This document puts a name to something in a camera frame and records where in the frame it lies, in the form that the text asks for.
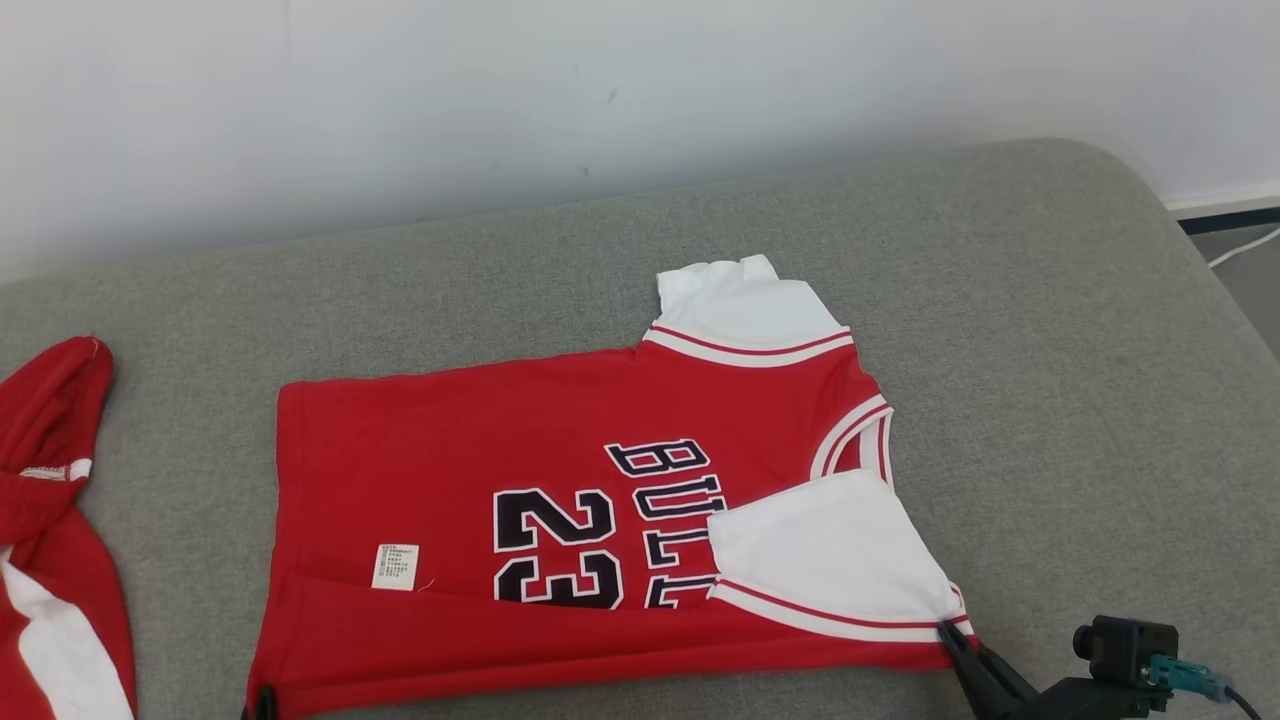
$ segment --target gray upholstered surface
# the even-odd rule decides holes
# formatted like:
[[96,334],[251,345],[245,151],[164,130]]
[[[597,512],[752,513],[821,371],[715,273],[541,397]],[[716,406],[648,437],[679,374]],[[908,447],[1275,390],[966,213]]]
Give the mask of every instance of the gray upholstered surface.
[[[1094,614],[1142,616],[1280,715],[1280,365],[1134,176],[1033,141],[0,288],[0,372],[77,333],[118,359],[82,505],[123,574],[142,717],[239,708],[279,386],[627,345],[655,272],[751,252],[854,327],[897,407],[899,495],[1028,679],[1083,671],[1070,638]],[[947,674],[846,667],[343,717],[966,712]]]

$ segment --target white wall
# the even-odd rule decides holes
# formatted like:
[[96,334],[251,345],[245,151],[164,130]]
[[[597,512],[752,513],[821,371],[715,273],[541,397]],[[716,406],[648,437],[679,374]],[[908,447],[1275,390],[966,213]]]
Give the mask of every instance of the white wall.
[[0,0],[0,278],[1025,136],[1280,195],[1276,0]]

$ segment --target robotic arm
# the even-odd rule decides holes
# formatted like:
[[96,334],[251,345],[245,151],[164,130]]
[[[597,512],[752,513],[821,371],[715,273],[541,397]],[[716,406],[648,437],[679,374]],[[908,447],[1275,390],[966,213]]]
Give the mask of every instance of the robotic arm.
[[1231,678],[1178,660],[1172,625],[1098,615],[1075,632],[1076,657],[1092,678],[1066,678],[1043,693],[996,652],[974,648],[951,623],[938,625],[956,678],[978,720],[1119,720],[1164,712],[1175,689],[1215,702],[1235,701],[1253,720],[1260,715],[1235,692]]

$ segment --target blue connector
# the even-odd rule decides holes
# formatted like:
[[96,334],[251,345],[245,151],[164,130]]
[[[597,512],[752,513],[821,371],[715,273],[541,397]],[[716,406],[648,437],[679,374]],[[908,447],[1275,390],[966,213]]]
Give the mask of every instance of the blue connector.
[[1147,679],[1155,685],[1201,694],[1220,703],[1231,702],[1231,698],[1226,697],[1226,688],[1235,685],[1230,675],[1212,673],[1204,665],[1184,662],[1165,655],[1151,656]]

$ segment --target red and white clothing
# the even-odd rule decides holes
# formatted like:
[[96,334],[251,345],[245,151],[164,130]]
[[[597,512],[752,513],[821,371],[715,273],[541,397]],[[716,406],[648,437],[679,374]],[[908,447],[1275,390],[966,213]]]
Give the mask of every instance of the red and white clothing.
[[282,389],[250,707],[946,665],[849,328],[759,256],[659,292],[635,348]]
[[137,707],[120,582],[74,506],[110,379],[106,345],[79,337],[0,384],[0,717]]

